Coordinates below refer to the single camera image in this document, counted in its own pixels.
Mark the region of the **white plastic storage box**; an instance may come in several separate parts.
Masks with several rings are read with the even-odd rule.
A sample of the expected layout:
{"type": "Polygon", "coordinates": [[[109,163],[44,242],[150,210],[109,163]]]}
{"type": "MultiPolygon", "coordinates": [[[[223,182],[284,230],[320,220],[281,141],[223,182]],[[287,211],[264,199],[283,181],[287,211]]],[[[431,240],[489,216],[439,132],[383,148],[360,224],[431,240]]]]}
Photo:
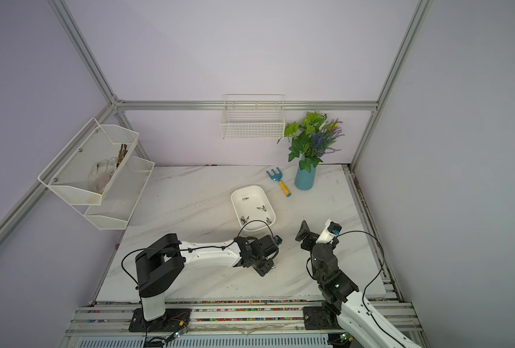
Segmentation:
{"type": "Polygon", "coordinates": [[[265,191],[257,185],[246,186],[239,188],[232,192],[231,203],[233,205],[237,221],[240,226],[250,236],[257,235],[259,231],[266,229],[268,226],[272,226],[276,222],[276,213],[265,193],[265,191]],[[249,200],[242,201],[243,197],[250,197],[249,200]],[[266,212],[258,210],[257,207],[265,205],[267,208],[266,212]],[[240,218],[244,216],[250,217],[250,222],[246,225],[242,225],[240,218]],[[272,220],[272,224],[266,223],[266,218],[272,220]]]}

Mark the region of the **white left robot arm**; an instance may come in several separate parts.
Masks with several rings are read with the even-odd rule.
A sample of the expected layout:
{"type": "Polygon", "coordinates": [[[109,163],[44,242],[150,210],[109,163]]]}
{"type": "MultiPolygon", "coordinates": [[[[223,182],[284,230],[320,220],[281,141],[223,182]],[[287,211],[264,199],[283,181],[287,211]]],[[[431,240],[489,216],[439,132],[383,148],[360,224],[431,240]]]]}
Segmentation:
{"type": "Polygon", "coordinates": [[[174,233],[160,238],[135,257],[137,289],[144,320],[166,315],[165,293],[180,273],[189,268],[252,268],[264,277],[279,254],[280,236],[237,236],[219,244],[181,241],[174,233]]]}

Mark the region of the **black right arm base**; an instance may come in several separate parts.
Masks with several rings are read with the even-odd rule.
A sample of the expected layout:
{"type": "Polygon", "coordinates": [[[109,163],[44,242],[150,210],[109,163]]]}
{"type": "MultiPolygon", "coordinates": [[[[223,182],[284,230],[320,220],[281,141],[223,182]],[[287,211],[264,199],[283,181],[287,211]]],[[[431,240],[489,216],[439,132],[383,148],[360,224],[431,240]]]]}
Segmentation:
{"type": "Polygon", "coordinates": [[[308,306],[302,309],[306,330],[341,329],[337,322],[336,307],[323,301],[321,305],[308,306]]]}

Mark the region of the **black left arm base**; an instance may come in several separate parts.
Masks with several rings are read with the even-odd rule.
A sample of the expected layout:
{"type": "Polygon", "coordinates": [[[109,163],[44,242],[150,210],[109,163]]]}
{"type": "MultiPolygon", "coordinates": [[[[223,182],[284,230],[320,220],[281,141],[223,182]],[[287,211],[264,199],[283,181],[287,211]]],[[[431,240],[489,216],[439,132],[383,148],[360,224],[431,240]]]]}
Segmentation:
{"type": "Polygon", "coordinates": [[[174,333],[186,328],[189,324],[192,310],[188,308],[170,308],[167,309],[165,315],[147,321],[144,318],[141,307],[134,310],[132,319],[128,327],[131,333],[174,333]]]}

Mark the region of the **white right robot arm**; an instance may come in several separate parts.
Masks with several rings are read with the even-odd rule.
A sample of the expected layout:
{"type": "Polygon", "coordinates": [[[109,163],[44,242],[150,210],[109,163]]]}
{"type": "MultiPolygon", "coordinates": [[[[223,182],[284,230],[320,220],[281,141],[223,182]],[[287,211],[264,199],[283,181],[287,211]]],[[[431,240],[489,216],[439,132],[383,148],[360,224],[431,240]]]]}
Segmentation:
{"type": "Polygon", "coordinates": [[[342,227],[332,220],[327,220],[321,233],[312,232],[303,221],[295,237],[301,248],[310,252],[308,275],[324,297],[320,307],[303,309],[305,328],[341,329],[344,334],[337,344],[342,346],[349,346],[353,338],[362,347],[418,347],[366,299],[339,267],[334,249],[341,235],[342,227]]]}

